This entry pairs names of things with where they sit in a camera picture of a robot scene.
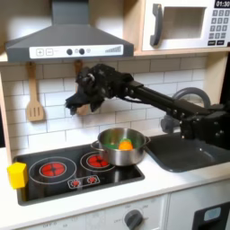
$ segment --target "white countertop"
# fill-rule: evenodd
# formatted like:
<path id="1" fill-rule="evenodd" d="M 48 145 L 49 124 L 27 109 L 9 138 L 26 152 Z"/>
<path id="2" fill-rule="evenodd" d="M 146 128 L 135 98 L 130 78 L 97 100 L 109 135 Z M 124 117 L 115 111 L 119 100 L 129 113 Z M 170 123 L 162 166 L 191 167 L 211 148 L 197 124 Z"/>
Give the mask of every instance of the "white countertop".
<path id="1" fill-rule="evenodd" d="M 5 149 L 0 149 L 0 229 L 32 226 L 230 178 L 230 163 L 190 172 L 172 173 L 162 169 L 149 155 L 146 155 L 138 164 L 146 177 L 143 181 L 22 207 L 18 205 L 16 190 L 10 187 L 6 167 L 6 152 Z"/>

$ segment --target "black stovetop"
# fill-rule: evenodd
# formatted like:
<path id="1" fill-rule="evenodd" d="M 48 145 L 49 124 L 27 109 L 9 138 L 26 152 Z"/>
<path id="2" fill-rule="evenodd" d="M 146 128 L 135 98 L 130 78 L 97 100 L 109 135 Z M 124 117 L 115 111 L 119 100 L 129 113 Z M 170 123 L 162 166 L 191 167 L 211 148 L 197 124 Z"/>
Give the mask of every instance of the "black stovetop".
<path id="1" fill-rule="evenodd" d="M 90 146 L 30 155 L 20 155 L 15 162 L 27 164 L 29 182 L 18 190 L 20 205 L 100 190 L 144 180 L 136 166 L 115 167 L 102 160 Z"/>

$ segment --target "silver pot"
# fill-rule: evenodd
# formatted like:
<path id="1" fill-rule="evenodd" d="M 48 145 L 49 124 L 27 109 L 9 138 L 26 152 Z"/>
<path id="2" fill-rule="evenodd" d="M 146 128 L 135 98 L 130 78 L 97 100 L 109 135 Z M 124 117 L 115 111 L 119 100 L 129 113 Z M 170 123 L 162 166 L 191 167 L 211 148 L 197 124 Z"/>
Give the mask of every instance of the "silver pot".
<path id="1" fill-rule="evenodd" d="M 133 149 L 119 150 L 122 139 L 131 140 Z M 144 158 L 144 147 L 150 142 L 149 137 L 130 128 L 110 128 L 103 131 L 91 147 L 100 152 L 102 158 L 110 164 L 128 166 L 139 163 Z"/>

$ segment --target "orange vegetable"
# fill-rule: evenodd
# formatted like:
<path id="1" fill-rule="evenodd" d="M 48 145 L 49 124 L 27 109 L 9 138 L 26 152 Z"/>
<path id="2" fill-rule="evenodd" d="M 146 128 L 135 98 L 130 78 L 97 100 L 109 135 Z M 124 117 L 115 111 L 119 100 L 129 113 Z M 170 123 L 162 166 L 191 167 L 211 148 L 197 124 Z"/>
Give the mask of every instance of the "orange vegetable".
<path id="1" fill-rule="evenodd" d="M 129 139 L 123 139 L 119 143 L 119 150 L 132 150 L 133 145 Z"/>

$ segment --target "digital display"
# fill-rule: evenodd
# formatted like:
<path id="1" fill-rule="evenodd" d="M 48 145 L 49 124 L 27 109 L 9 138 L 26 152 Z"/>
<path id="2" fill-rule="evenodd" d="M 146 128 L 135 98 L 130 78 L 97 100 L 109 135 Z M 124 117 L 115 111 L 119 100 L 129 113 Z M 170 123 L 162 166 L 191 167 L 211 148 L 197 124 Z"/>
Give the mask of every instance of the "digital display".
<path id="1" fill-rule="evenodd" d="M 230 0 L 216 0 L 215 8 L 230 8 Z"/>

